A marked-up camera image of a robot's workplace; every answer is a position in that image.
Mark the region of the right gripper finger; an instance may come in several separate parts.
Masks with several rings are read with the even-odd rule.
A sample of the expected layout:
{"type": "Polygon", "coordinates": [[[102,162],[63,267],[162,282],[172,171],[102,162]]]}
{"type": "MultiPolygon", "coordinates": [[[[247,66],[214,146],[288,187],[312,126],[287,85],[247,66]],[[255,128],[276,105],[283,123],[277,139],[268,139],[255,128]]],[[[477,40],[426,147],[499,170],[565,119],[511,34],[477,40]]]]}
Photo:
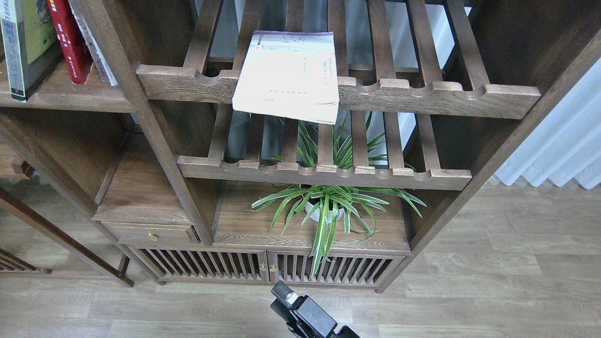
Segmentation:
{"type": "Polygon", "coordinates": [[[298,308],[301,305],[301,297],[282,281],[272,288],[272,294],[276,297],[275,306],[279,308],[298,308]]]}

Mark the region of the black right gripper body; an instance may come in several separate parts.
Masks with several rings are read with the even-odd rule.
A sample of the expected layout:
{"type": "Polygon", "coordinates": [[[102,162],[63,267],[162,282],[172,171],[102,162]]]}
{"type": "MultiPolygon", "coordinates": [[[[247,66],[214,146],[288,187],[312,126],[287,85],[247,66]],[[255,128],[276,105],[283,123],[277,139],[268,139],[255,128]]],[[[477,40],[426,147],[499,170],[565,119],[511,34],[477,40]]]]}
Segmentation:
{"type": "Polygon", "coordinates": [[[348,326],[334,332],[337,322],[307,295],[297,297],[295,302],[275,300],[270,305],[288,329],[299,338],[358,338],[348,326]]]}

